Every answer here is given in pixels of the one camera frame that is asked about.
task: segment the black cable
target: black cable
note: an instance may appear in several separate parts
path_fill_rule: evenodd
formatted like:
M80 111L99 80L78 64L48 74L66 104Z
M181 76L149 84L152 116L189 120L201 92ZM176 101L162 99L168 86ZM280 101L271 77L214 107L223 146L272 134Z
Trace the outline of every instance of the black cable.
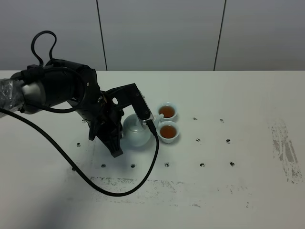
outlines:
M147 180L148 176L150 175L154 163L157 159L158 156L158 151L159 151L159 139L158 139L158 135L156 133L156 129L153 125L152 120L147 121L147 125L149 127L149 129L151 130L151 132L153 133L154 137L156 138L156 151L155 154L153 156L153 160L152 160L152 164L146 174L146 176L144 177L144 179L136 186L134 187L132 190L128 191L128 192L123 192L123 193L113 193L113 192L108 192L100 187L98 187L96 184L94 184L88 177L86 177L86 175L77 167L77 165L69 158L69 156L63 151L63 149L46 133L44 132L41 128L39 128L38 126L36 126L34 123L32 123L31 121L11 112L11 111L7 111L5 109L0 108L0 112L4 113L6 115L12 116L14 118L17 118L18 120L28 124L29 126L31 126L32 128L34 128L35 130L37 130L40 134L42 134L58 151L59 153L68 161L68 163L72 166L72 168L75 169L75 171L84 179L84 181L87 182L88 185L90 185L92 188L94 188L95 190L111 196L111 197L124 197L127 196L133 192L135 192L136 190L138 190Z
M35 45L35 42L36 42L37 38L39 38L41 35L46 34L46 33L47 33L47 34L51 34L51 35L55 38L54 44L53 44L53 46L51 47L51 49L50 49L50 51L49 51L49 57L50 57L51 62L53 63L54 59L53 59L53 57L52 57L52 51L53 51L53 48L54 48L54 46L55 46L55 44L56 44L56 41L57 41L57 37L56 37L55 33L53 33L52 31L49 31L49 30L41 31L40 33L36 34L36 36L35 36L35 37L33 38L33 40L32 40L32 43L30 44L30 45L31 45L31 46L30 46L30 49L31 49L32 53L34 54L34 56L38 59L38 61L39 61L39 66L41 66L41 67L43 67L43 60L42 60L42 58L40 58L40 56L37 55L37 53L35 52L34 45Z
M50 111L50 112L53 112L53 113L70 113L70 112L73 112L75 111L76 109L79 109L81 108L83 102L84 102L84 99L85 99L85 95L86 95L86 82L84 81L84 79L82 78L82 76L70 69L70 68L64 68L64 67L52 67L52 68L47 68L47 69L44 69L44 71L47 73L47 72L53 72L53 71L64 71L64 72L70 72L72 73L73 75L75 75L82 83L82 86L83 86L83 95L82 95L82 98L81 98L81 101L74 107L72 108L69 108L69 109L55 109L55 108L51 108L51 107L48 107L48 106L43 106L39 103L35 103L35 102L31 102L31 101L27 101L26 104L28 105L31 105L31 106L34 106L34 107L37 107L41 110L45 110L45 111Z

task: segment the white wall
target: white wall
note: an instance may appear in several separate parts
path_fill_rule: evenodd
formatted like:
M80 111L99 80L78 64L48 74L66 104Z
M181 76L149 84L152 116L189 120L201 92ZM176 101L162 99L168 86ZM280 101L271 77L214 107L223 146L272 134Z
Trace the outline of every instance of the white wall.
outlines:
M305 70L304 0L228 0L216 70Z
M43 30L57 35L53 57L105 70L102 38L94 0L2 0L0 70L23 70L38 64L31 53L33 37ZM36 52L46 63L54 38L38 38Z
M213 70L224 0L98 3L108 70Z

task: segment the white table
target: white table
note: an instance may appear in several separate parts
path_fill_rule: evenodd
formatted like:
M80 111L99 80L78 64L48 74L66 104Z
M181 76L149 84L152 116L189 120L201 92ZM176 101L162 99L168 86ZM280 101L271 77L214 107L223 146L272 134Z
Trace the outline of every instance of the white table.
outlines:
M149 180L123 198L93 190L39 133L4 117L0 227L304 228L304 75L98 72L103 90L136 83L155 113L164 101L179 109L180 139L160 145ZM126 108L124 118L131 113ZM22 116L49 133L92 181L109 191L134 187L153 158L153 139L142 148L122 143L124 154L113 158L98 139L88 140L89 129L77 113Z

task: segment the brown tea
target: brown tea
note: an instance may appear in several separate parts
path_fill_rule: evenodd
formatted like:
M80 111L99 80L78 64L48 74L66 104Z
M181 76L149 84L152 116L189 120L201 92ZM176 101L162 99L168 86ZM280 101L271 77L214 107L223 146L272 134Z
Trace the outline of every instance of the brown tea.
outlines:
M164 118L171 118L175 114L175 109L171 106L163 106L160 108L159 114L164 114Z
M177 134L177 130L172 125L165 125L161 128L160 134L165 138L173 138Z

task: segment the white teapot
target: white teapot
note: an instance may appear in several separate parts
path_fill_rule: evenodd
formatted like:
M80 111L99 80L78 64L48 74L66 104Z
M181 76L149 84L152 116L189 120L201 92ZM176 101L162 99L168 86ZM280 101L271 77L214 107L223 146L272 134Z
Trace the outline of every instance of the white teapot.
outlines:
M155 117L154 125L158 127L160 119L164 117L163 114ZM145 145L152 134L147 125L142 125L136 114L128 116L123 123L123 138L125 138L128 143L135 147L140 147Z

